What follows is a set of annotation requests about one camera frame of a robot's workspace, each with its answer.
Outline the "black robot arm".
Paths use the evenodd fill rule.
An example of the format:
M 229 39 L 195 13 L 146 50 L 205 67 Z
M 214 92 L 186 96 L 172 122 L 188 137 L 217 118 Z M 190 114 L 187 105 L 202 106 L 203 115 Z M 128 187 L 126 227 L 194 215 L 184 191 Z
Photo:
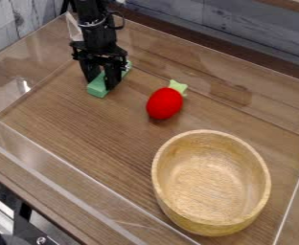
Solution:
M 104 74 L 104 89 L 112 90 L 128 66 L 128 52 L 118 45 L 116 34 L 126 27 L 124 15 L 108 9 L 108 0 L 75 0 L 75 8 L 83 39 L 71 42 L 73 60 L 87 81 Z

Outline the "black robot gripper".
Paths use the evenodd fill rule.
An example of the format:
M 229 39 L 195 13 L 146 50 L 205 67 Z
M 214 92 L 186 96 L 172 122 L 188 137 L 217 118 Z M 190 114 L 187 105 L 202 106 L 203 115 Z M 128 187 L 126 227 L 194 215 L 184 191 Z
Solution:
M 118 29 L 106 22 L 77 23 L 75 26 L 77 34 L 72 35 L 71 47 L 87 82 L 94 81 L 102 73 L 100 66 L 104 66 L 104 85 L 112 90 L 122 81 L 120 66 L 128 62 L 128 52 L 118 45 Z

